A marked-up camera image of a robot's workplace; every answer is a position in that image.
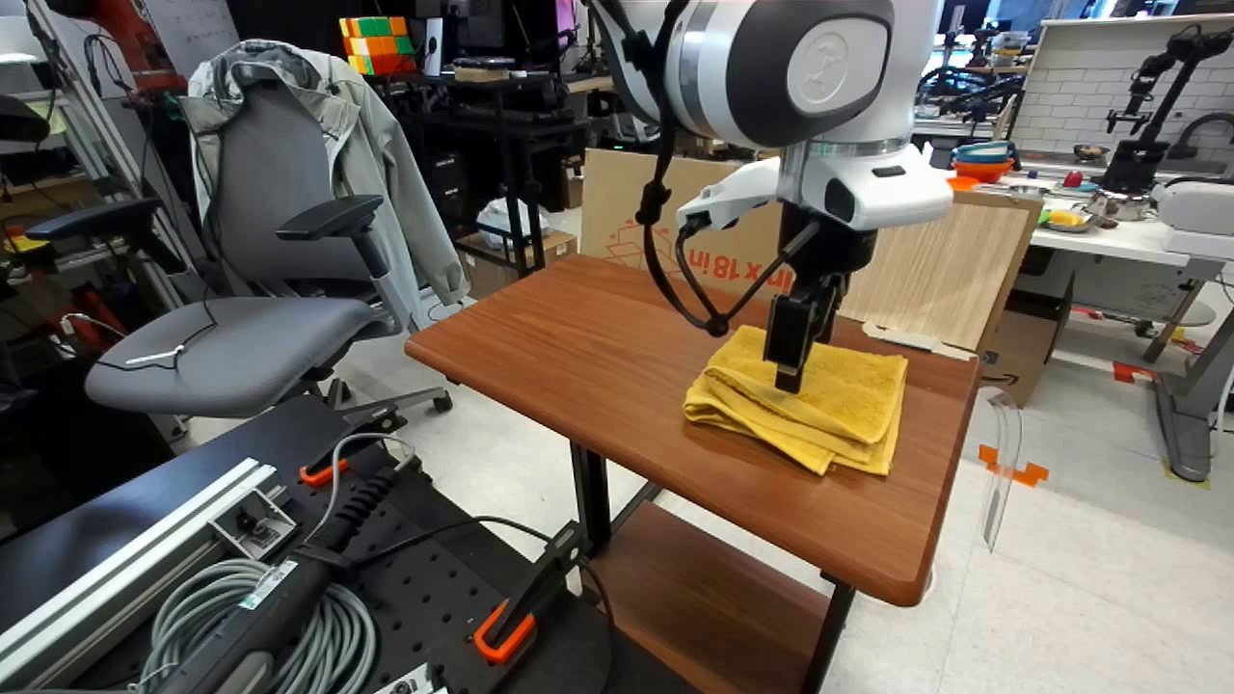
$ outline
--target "yellow cloth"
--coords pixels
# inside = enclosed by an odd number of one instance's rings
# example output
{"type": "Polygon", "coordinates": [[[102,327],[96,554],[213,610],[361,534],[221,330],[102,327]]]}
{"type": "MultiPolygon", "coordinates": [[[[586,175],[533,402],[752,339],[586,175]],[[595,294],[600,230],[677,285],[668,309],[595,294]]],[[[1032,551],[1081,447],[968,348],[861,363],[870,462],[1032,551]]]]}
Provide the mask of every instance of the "yellow cloth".
{"type": "Polygon", "coordinates": [[[834,462],[887,475],[901,390],[907,360],[817,344],[803,393],[781,393],[775,363],[764,363],[764,330],[736,327],[685,390],[682,412],[695,424],[754,434],[813,475],[834,462]]]}

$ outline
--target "cable bundle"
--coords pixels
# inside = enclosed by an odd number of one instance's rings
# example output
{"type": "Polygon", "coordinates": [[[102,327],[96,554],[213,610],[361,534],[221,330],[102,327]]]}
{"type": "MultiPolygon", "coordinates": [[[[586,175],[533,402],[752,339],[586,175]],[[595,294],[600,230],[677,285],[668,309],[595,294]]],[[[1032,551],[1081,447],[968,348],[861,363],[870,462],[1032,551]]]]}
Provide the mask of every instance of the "cable bundle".
{"type": "MultiPolygon", "coordinates": [[[[185,655],[221,629],[272,565],[223,559],[180,581],[149,624],[149,655],[133,689],[153,689],[185,655]]],[[[277,664],[277,694],[357,694],[379,660],[370,610],[343,587],[326,587],[295,647],[277,664]]]]}

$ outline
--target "gray office chair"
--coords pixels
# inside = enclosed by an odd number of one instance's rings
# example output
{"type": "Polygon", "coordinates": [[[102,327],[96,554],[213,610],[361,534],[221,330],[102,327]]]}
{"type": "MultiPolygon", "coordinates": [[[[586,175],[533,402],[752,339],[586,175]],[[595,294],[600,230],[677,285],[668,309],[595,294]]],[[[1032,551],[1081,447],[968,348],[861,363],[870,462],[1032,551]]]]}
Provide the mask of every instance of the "gray office chair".
{"type": "MultiPolygon", "coordinates": [[[[223,271],[262,298],[207,298],[123,335],[88,370],[86,390],[100,405],[255,415],[284,398],[321,393],[353,339],[410,327],[389,281],[411,275],[411,258],[389,254],[370,230],[383,195],[331,195],[322,133],[280,83],[252,83],[221,145],[221,195],[205,235],[223,271]]],[[[133,227],[149,211],[149,200],[102,203],[37,235],[133,227]]],[[[321,398],[348,415],[411,402],[452,408],[443,384],[365,405],[343,405],[338,390],[321,398]]]]}

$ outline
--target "lower shelf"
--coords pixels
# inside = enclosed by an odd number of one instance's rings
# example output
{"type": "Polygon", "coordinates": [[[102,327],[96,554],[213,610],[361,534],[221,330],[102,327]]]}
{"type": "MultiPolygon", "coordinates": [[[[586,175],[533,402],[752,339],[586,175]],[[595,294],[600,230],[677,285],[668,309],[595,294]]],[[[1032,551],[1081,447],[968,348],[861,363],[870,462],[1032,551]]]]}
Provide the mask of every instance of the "lower shelf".
{"type": "Polygon", "coordinates": [[[825,596],[640,506],[595,559],[618,629],[699,689],[803,689],[825,596]]]}

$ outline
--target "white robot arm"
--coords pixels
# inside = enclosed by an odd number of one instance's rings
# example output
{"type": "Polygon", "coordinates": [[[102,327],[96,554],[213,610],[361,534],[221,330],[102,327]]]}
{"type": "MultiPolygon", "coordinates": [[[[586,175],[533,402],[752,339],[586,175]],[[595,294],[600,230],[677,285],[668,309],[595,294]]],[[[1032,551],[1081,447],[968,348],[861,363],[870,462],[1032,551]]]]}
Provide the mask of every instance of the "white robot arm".
{"type": "MultiPolygon", "coordinates": [[[[953,193],[908,145],[917,78],[941,0],[588,0],[618,83],[658,132],[780,145],[677,208],[682,235],[732,227],[781,200],[781,261],[794,294],[775,302],[764,356],[799,390],[813,339],[829,339],[849,275],[870,258],[879,227],[938,221],[953,193]]],[[[658,169],[640,208],[658,211],[658,169]]],[[[658,258],[651,279],[669,298],[658,258]]]]}

